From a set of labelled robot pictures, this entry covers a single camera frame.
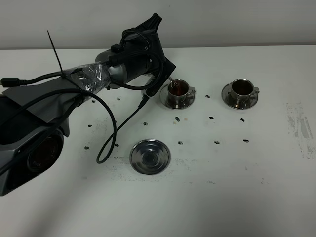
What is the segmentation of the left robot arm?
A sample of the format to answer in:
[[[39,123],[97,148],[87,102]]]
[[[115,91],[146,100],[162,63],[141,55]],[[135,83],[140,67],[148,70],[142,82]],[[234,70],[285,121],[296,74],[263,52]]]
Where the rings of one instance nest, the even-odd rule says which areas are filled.
[[[157,31],[161,17],[122,32],[95,62],[32,80],[2,78],[0,97],[0,194],[12,192],[58,160],[69,136],[69,116],[103,89],[144,91],[153,96],[165,80],[167,60]]]

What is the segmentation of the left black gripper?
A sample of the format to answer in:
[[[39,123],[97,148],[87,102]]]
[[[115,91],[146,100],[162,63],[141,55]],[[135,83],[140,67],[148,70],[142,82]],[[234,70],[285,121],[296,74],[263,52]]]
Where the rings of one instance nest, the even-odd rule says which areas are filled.
[[[158,27],[162,18],[154,13],[151,18],[134,29],[123,31],[121,43],[124,52],[144,54],[129,58],[124,62],[128,74],[158,74],[165,62],[164,52],[158,36]]]

